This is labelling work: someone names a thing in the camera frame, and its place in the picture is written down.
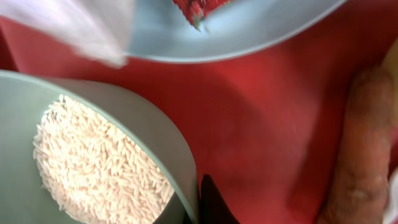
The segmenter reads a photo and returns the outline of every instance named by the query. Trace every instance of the red table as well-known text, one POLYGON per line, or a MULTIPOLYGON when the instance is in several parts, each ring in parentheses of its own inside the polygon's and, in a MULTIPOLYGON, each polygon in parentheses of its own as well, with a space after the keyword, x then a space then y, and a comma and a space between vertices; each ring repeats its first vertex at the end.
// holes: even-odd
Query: red table
POLYGON ((15 67, 6 59, 0 66, 135 91, 180 128, 198 176, 213 176, 241 223, 312 223, 338 149, 348 82, 380 61, 398 36, 397 21, 396 0, 352 0, 256 54, 200 65, 130 59, 114 70, 2 20, 15 67))

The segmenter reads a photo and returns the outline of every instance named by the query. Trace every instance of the black object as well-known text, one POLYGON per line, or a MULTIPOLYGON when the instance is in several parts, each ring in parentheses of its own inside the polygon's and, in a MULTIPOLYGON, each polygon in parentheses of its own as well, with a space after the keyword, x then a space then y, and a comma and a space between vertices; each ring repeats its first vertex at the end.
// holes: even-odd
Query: black object
MULTIPOLYGON (((210 175, 205 174, 203 176, 200 192, 200 224, 239 224, 210 175)), ((185 214, 184 224, 192 224, 187 214, 185 214)))

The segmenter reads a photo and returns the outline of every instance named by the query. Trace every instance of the plastic bag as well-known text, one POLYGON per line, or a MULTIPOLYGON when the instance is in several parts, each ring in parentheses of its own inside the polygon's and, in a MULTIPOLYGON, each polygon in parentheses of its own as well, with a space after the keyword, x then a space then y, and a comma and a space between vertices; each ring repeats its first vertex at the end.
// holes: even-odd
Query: plastic bag
POLYGON ((127 61, 134 2, 0 0, 0 15, 48 33, 86 57, 121 67, 127 61))

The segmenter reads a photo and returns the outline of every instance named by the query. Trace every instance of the white rice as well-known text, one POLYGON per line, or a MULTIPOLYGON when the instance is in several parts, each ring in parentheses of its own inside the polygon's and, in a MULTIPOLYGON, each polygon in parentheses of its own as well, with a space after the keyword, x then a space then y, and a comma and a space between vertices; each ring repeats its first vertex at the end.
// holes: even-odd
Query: white rice
POLYGON ((148 156, 101 115, 60 96, 37 125, 43 187, 83 223, 153 223, 174 189, 148 156))

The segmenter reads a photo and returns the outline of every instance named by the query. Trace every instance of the gray bowl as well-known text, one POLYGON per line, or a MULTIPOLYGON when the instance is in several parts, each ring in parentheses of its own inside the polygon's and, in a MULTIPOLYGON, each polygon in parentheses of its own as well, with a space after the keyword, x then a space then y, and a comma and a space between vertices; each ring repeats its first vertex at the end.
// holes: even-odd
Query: gray bowl
POLYGON ((180 131, 152 103, 123 88, 98 82, 48 79, 0 70, 0 223, 72 224, 41 188, 33 160, 36 124, 59 94, 103 115, 141 146, 159 166, 175 194, 156 223, 198 220, 195 161, 180 131))
POLYGON ((136 0, 128 54, 164 62, 207 62, 269 47, 329 15, 346 0, 237 0, 199 32, 172 0, 136 0))

